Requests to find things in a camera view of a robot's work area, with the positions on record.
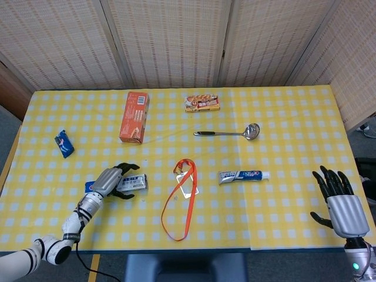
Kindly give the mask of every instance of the floor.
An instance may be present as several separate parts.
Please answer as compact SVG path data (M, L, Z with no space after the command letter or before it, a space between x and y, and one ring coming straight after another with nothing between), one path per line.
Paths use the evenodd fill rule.
M0 170L5 163L20 121L10 116L0 108ZM376 131L376 122L370 123ZM360 132L348 135L355 157L376 157L376 139L368 139ZM92 254L81 254L87 266L92 264ZM99 271L105 271L123 280L127 256L125 254L101 254ZM350 281L351 272L343 250L333 252L305 251L305 252L266 252L247 254L247 268L250 281L284 282L284 281ZM40 268L19 281L44 282L52 281L114 281L109 277L97 275L96 280L84 269L75 253L72 253L61 266L52 266L45 261Z

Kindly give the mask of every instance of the id card holder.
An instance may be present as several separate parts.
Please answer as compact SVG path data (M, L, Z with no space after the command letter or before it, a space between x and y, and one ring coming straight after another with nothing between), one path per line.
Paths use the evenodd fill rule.
M179 184L180 184L180 181L183 179L184 175L186 175L186 174L187 174L187 172L183 172L183 173L178 174L176 176L176 180ZM191 196L192 183L193 183L193 177L192 177L192 174L191 174L190 175L190 181L188 181L188 179L187 179L187 181L185 181L182 185L180 185L180 189L181 189L185 199L188 199ZM197 195L198 193L199 193L199 190L196 188L195 195Z

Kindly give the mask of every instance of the snack box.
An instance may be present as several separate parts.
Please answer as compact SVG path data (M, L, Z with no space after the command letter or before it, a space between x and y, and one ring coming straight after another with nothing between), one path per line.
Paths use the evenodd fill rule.
M149 96L147 93L128 93L119 134L119 138L122 142L142 143L148 107Z
M184 103L186 106L186 112L201 112L204 110L219 110L219 100L217 95L206 94L198 96L185 97Z
M93 192L93 184L95 181L85 183L85 193ZM147 177L146 174L123 176L116 186L119 192L133 192L138 190L147 190Z

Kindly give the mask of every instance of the black robotic finger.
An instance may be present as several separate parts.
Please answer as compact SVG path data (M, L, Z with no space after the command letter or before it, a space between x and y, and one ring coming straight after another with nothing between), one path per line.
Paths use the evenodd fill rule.
M129 199L131 199L131 198L133 198L135 196L134 194L125 195L122 192L117 191L116 189L113 189L112 192L111 192L111 194L113 196L119 197L119 198L121 198L123 200L129 200Z
M338 190L334 186L334 181L333 181L333 178L331 177L331 175L329 174L329 171L324 166L320 166L320 169L323 172L324 177L325 177L325 179L327 181L327 186L328 186L330 194L332 196L338 195Z
M338 176L342 180L342 184L343 184L343 188L345 190L345 193L347 195L353 195L354 194L353 188L351 188L350 182L348 181L346 175L343 172L338 172Z
M130 169L136 170L139 169L140 167L134 163L120 163L117 166L114 166L118 169L122 170L122 174L125 174L128 172Z
M315 213L314 211L311 211L310 212L310 215L311 217L317 222L317 223L320 223L321 225L323 226L326 226L326 227L329 227L329 228L332 228L333 229L333 224L331 223L331 220L330 219L324 219L322 217L320 217L317 213Z
M325 184L324 179L317 172L312 172L312 174L316 178L317 183L320 187L321 193L324 196L324 200L327 203L327 197L330 197L330 196L333 196L333 195L330 194L330 191L329 191L327 185Z
M334 187L337 189L338 191L338 194L339 195L345 195L345 190L343 188L343 185L341 183L341 179L338 177L338 175L332 171L332 170L329 170L329 175L331 176L332 180L333 180L333 183L334 183Z

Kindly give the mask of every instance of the table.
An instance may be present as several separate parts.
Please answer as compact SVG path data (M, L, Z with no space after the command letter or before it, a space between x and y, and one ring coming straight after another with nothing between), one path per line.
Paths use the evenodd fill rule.
M26 248L61 225L83 196L85 182L121 162L146 173L149 190L132 200L105 199L82 234L86 250L295 249L341 247L344 240L309 215L328 217L312 170L342 170L359 195L376 243L344 126L329 86L144 89L150 95L144 144L122 143L119 128L128 90L35 92L0 197L0 250ZM213 93L217 112L185 113L187 95ZM256 122L260 136L193 136L197 130L242 132ZM54 136L65 129L76 148L63 159ZM174 186L177 161L196 162L199 191L188 238L175 242L160 224ZM269 171L270 180L218 185L223 170ZM188 200L181 193L165 213L183 232Z

